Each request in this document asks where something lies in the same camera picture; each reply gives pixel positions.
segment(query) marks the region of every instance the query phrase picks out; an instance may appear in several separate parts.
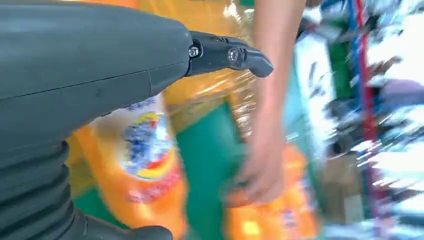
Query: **plastic wrap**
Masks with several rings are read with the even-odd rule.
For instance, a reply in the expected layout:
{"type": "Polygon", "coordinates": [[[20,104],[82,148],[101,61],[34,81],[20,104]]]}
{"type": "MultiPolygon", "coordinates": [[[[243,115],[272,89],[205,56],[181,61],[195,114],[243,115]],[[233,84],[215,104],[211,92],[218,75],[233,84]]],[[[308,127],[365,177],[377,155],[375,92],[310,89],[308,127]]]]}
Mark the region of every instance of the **plastic wrap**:
{"type": "MultiPolygon", "coordinates": [[[[142,1],[139,8],[178,20],[191,31],[248,40],[242,28],[242,16],[239,15],[243,10],[232,0],[149,0],[142,1]]],[[[250,77],[250,74],[230,69],[187,77],[168,87],[163,96],[169,112],[173,114],[187,105],[226,96],[250,77]]]]}

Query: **tide logo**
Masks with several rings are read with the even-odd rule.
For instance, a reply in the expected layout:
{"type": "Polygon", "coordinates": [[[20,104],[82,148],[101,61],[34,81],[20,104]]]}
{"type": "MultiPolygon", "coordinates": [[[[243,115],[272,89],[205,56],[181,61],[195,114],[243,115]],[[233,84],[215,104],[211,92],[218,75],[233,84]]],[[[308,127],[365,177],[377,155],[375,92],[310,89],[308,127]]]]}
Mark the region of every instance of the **tide logo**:
{"type": "Polygon", "coordinates": [[[148,112],[124,132],[128,149],[124,168],[146,181],[157,181],[175,167],[175,150],[163,113],[148,112]]]}

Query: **product display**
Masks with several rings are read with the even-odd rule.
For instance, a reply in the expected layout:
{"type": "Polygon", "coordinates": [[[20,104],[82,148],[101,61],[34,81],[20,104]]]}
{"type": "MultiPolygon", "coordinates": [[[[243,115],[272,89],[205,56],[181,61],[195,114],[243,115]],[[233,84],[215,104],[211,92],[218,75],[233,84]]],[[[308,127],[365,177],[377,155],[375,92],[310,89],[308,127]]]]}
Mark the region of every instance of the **product display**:
{"type": "Polygon", "coordinates": [[[75,133],[113,215],[131,228],[185,234],[186,184],[162,95],[97,118],[75,133]]]}

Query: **bottle label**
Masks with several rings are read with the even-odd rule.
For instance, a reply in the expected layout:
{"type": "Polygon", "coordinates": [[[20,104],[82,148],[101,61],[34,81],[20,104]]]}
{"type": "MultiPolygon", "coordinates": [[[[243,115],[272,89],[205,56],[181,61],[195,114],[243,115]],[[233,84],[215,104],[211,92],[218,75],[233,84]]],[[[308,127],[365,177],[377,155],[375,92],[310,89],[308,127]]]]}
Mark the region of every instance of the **bottle label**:
{"type": "Polygon", "coordinates": [[[103,148],[114,148],[123,170],[138,180],[124,199],[151,203],[181,182],[182,171],[162,96],[131,104],[93,122],[103,148]]]}
{"type": "Polygon", "coordinates": [[[124,131],[128,156],[123,167],[131,175],[150,182],[131,190],[128,200],[150,203],[165,195],[181,180],[174,141],[163,113],[147,112],[124,131]]]}

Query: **merchandise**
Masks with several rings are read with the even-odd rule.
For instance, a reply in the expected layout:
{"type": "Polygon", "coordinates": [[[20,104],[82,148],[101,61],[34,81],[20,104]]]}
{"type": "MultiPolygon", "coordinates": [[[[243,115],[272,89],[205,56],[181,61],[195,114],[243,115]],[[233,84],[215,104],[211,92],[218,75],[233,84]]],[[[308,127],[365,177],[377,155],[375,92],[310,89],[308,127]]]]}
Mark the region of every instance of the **merchandise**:
{"type": "MultiPolygon", "coordinates": [[[[232,240],[313,239],[319,224],[303,187],[305,158],[294,147],[283,150],[284,183],[280,198],[262,206],[227,209],[227,232],[232,240]]],[[[236,199],[243,200],[242,191],[236,199]]]]}
{"type": "Polygon", "coordinates": [[[131,228],[185,233],[186,185],[162,95],[97,118],[75,133],[104,202],[131,228]]]}

